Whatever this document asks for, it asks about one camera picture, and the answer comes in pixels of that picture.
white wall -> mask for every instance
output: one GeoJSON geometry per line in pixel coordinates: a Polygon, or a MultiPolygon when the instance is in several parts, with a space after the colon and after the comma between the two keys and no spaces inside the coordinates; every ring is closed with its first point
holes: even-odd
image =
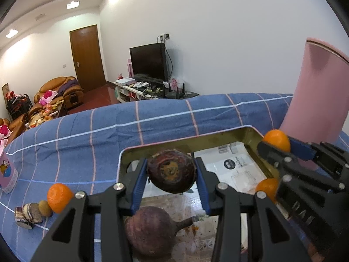
{"type": "Polygon", "coordinates": [[[173,75],[201,94],[292,93],[309,36],[349,55],[325,0],[104,0],[100,18],[109,80],[127,75],[130,47],[170,33],[173,75]]]}
{"type": "MultiPolygon", "coordinates": [[[[33,102],[34,95],[50,79],[76,77],[69,31],[95,24],[99,30],[98,8],[52,19],[17,37],[1,51],[1,86],[8,83],[10,90],[28,94],[33,102]]],[[[100,30],[98,34],[104,64],[100,30]]],[[[3,100],[0,100],[0,117],[8,117],[3,100]]]]}

orange leather sofa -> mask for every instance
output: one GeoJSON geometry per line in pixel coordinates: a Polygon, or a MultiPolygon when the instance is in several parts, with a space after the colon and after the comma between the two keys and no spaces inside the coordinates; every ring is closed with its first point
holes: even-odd
{"type": "Polygon", "coordinates": [[[6,125],[10,131],[11,135],[8,137],[6,146],[8,146],[14,139],[16,139],[20,134],[26,131],[26,123],[29,121],[27,114],[22,114],[20,117],[16,118],[10,123],[10,120],[0,118],[0,125],[6,125]]]}
{"type": "MultiPolygon", "coordinates": [[[[48,90],[58,91],[59,88],[64,85],[67,81],[76,79],[75,77],[58,77],[48,81],[44,84],[39,92],[34,96],[35,105],[30,109],[28,116],[31,118],[36,112],[42,109],[42,105],[39,100],[42,98],[45,92],[48,90]]],[[[80,85],[75,85],[70,87],[64,92],[63,96],[59,96],[53,99],[50,104],[55,104],[57,101],[64,100],[64,105],[66,109],[78,106],[83,103],[84,93],[80,85]]]]}

beetroot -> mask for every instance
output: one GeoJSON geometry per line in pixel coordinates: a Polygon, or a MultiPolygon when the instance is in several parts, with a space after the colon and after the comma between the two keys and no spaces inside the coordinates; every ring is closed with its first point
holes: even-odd
{"type": "Polygon", "coordinates": [[[163,209],[140,208],[125,222],[130,244],[141,254],[163,256],[172,252],[175,237],[182,228],[193,224],[193,218],[175,222],[163,209]]]}
{"type": "Polygon", "coordinates": [[[196,179],[193,159],[177,150],[164,150],[148,159],[151,182],[169,193],[188,191],[196,179]]]}

television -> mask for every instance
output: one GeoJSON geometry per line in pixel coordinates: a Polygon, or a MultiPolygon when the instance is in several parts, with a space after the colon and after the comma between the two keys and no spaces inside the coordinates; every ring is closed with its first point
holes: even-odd
{"type": "Polygon", "coordinates": [[[136,80],[158,83],[168,80],[165,45],[163,43],[130,48],[130,55],[136,80]]]}

orange fruit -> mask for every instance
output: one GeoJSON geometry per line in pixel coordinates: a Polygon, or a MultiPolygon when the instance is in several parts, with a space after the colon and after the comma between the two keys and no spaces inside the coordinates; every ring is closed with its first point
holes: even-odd
{"type": "Polygon", "coordinates": [[[53,184],[47,192],[47,202],[52,211],[59,214],[67,206],[73,196],[73,192],[67,185],[56,183],[53,184]]]}
{"type": "Polygon", "coordinates": [[[285,152],[291,152],[290,140],[287,137],[287,135],[281,130],[270,130],[268,133],[265,134],[263,141],[285,152]]]}
{"type": "Polygon", "coordinates": [[[255,192],[264,191],[267,196],[276,203],[276,191],[279,186],[279,181],[276,178],[267,178],[258,183],[255,192]]]}

